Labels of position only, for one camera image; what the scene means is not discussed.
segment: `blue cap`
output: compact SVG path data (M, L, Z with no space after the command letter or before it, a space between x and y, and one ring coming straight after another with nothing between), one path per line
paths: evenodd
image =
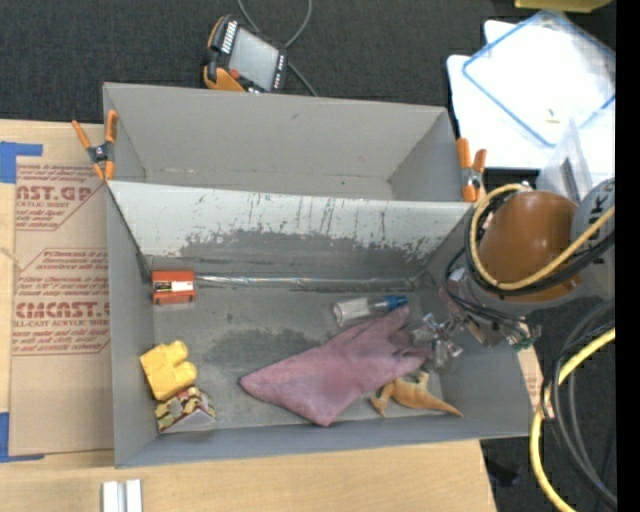
M386 295L384 299L389 304L389 311L393 311L407 303L406 295Z

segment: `clamp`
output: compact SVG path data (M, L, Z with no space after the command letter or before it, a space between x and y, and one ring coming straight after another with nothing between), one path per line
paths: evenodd
M471 162L471 151L469 141L464 137L456 140L458 150L458 160L462 170L462 199L467 203L475 203L483 195L482 173L487 158L487 150L479 149Z
M107 114L107 123L105 129L106 140L99 146L92 146L89 142L87 134L82 129L80 124L75 119L71 121L71 125L75 129L82 147L84 147L84 149L86 149L87 153L89 154L89 158L93 163L93 170L98 175L98 178L100 178L100 180L102 181L113 179L113 175L115 173L113 151L117 137L118 119L118 113L115 110L110 110Z

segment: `yellow cable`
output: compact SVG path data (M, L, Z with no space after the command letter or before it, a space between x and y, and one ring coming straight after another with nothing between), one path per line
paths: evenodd
M573 372L578 365L582 364L588 357L591 357L596 351L600 350L607 343L616 339L616 329L610 329L602 336L596 338L580 352L569 359L560 369L560 376L558 380L558 386L560 386L564 380ZM547 386L545 389L544 400L545 403L549 401L551 395L551 387ZM538 480L538 483L542 487L542 490L547 495L547 498L553 503L553 505L562 512L575 512L575 509L571 508L555 491L542 467L542 459L540 457L540 432L542 428L542 421L544 419L544 413L542 411L542 405L538 405L535 415L533 416L533 423L531 424L530 439L529 439L529 456L531 458L531 465L533 472Z
M589 238L591 238L603 225L607 222L613 215L615 214L615 206L609 208L596 222L591 224L588 229L586 229L569 247L567 247L561 254L559 254L553 261L548 263L542 269L538 270L535 274L522 279L520 281L514 281L511 283L501 283L497 279L494 279L484 268L480 258L478 257L478 248L476 244L476 231L478 229L478 219L484 210L486 210L489 201L495 197L496 195L503 194L505 192L509 192L511 190L530 190L528 187L519 184L505 185L503 187L497 188L493 190L490 194L488 194L476 208L476 211L473 214L471 219L471 229L469 232L469 246L471 249L471 259L476 267L478 273L482 276L482 278L492 286L499 288L501 290L519 290L520 288L524 288L525 286L529 286L530 284L539 281L547 277L551 272L553 272L558 266L562 265L573 253L575 253L581 246L584 244Z

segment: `table surface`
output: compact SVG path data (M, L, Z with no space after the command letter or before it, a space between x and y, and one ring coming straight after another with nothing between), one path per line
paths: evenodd
M43 140L62 125L0 120L0 133ZM0 184L0 412L8 410L14 202L15 187ZM0 510L99 510L101 484L127 479L142 481L145 512L496 510L479 441L132 469L115 469L109 450L50 454L0 464Z

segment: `blue tape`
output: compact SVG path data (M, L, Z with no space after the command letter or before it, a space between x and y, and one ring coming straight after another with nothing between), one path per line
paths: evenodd
M21 455L9 457L9 413L0 413L0 463L19 460L38 460L43 455Z
M42 144L0 142L0 182L15 184L18 156L42 156Z

